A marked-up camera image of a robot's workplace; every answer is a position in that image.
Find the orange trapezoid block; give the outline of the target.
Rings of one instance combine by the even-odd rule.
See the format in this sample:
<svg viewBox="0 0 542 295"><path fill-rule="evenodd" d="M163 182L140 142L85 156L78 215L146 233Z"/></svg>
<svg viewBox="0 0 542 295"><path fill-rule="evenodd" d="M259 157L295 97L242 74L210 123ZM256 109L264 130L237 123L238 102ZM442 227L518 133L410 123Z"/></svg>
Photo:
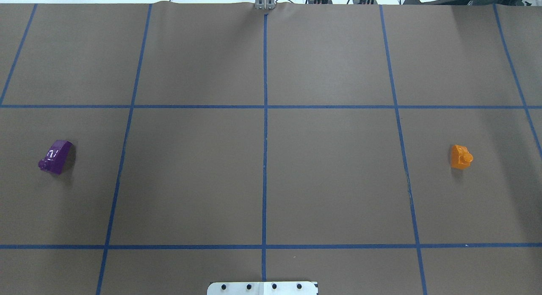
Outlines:
<svg viewBox="0 0 542 295"><path fill-rule="evenodd" d="M473 155L465 146L453 145L450 152L450 166L455 169L464 170L470 167L473 162Z"/></svg>

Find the purple trapezoid block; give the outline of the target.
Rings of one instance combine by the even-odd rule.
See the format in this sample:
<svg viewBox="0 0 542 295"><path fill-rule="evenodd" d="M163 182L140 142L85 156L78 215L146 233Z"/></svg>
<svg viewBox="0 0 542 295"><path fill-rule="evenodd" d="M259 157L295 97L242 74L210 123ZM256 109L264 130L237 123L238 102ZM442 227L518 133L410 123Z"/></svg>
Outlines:
<svg viewBox="0 0 542 295"><path fill-rule="evenodd" d="M62 174L64 166L68 160L73 143L67 140L56 140L46 153L44 158L38 162L38 168L41 171L54 175Z"/></svg>

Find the aluminium frame post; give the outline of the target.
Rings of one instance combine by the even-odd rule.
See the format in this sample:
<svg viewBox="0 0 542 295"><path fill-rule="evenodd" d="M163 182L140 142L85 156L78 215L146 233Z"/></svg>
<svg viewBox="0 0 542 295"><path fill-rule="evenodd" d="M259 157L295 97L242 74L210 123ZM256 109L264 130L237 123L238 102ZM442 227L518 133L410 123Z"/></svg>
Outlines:
<svg viewBox="0 0 542 295"><path fill-rule="evenodd" d="M275 9L275 0L255 0L256 10L272 10Z"/></svg>

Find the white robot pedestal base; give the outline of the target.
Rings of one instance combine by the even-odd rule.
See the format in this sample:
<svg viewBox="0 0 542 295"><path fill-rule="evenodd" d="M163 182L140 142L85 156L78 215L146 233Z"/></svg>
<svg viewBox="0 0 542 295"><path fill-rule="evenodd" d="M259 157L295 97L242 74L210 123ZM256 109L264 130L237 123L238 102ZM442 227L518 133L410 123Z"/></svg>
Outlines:
<svg viewBox="0 0 542 295"><path fill-rule="evenodd" d="M318 295L317 282L253 281L217 282L207 288L207 295Z"/></svg>

